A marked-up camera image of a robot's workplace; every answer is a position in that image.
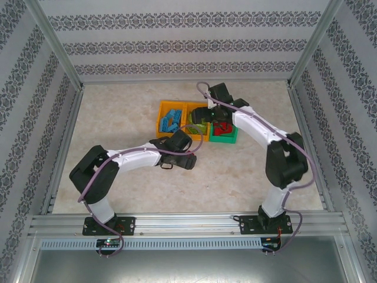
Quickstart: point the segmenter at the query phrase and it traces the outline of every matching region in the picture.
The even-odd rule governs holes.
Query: beige floor
[[[243,98],[264,118],[287,132],[298,131],[285,83],[228,82],[230,94]],[[155,138],[160,100],[204,101],[195,83],[86,86],[60,183],[54,213],[85,213],[69,172],[96,144],[126,149]],[[109,192],[116,212],[256,211],[270,183],[266,153],[244,132],[236,144],[205,143],[193,170],[145,167],[118,175]],[[322,209],[317,188],[295,191],[291,209]]]

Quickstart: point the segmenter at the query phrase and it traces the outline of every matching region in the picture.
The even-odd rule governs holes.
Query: robotic arm
[[[227,122],[249,134],[267,151],[266,176],[272,187],[267,198],[258,210],[258,220],[264,230],[275,226],[285,216],[283,208],[289,188],[307,172],[305,156],[281,136],[303,148],[300,134],[287,134],[260,117],[243,99],[233,100],[224,83],[209,87],[207,94],[215,100],[233,105],[240,111],[213,103],[208,99],[208,107],[195,109],[191,116],[194,124],[205,122]]]
[[[168,150],[170,152],[183,153],[192,144],[190,136],[184,131],[176,131],[172,137],[162,137],[150,140],[148,143],[133,149],[156,149],[135,150],[126,154],[120,154],[124,150],[105,150],[102,146],[94,146],[81,159],[70,173],[70,179],[80,193],[93,177],[96,168],[100,167],[107,159],[113,158],[100,174],[95,178],[90,191],[84,196],[84,200],[92,210],[93,214],[101,223],[114,229],[117,216],[111,208],[107,199],[107,193],[118,173],[127,172],[144,166],[160,165],[163,169],[172,169],[174,165],[191,170],[195,166],[196,156],[194,154],[177,156],[167,153],[160,153],[157,150]]]

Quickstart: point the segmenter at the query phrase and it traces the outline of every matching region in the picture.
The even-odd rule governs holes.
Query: patterned wallpaper
[[[40,3],[90,82],[287,79],[328,0]]]
[[[21,0],[0,4],[0,282],[45,198],[76,90]]]
[[[377,7],[345,1],[296,85],[332,202],[377,281]]]

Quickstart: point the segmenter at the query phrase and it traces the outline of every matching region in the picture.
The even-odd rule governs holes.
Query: plastic tray
[[[181,121],[179,126],[182,127],[186,124],[190,124],[189,115],[197,107],[207,106],[207,103],[202,102],[188,102],[188,101],[167,101],[163,100],[160,102],[160,109],[158,111],[158,117],[156,121],[156,136],[161,137],[171,137],[173,133],[160,132],[160,121],[171,109],[182,110]],[[193,140],[200,140],[199,134],[191,134],[187,128],[183,129]],[[204,141],[209,141],[210,138],[210,123],[207,123],[207,132],[203,133]]]

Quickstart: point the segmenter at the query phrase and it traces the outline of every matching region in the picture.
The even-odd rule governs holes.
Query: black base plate
[[[239,217],[241,235],[255,235],[255,234],[277,234],[278,228],[282,229],[282,234],[292,234],[293,228],[290,221],[290,217],[286,215],[284,220],[276,225],[269,226],[267,230],[263,230],[262,226],[258,222],[257,215],[242,215]]]
[[[114,230],[122,234],[122,236],[133,236],[135,220],[135,217],[118,217]],[[82,234],[84,236],[114,236],[113,233],[96,223],[92,217],[85,218]]]

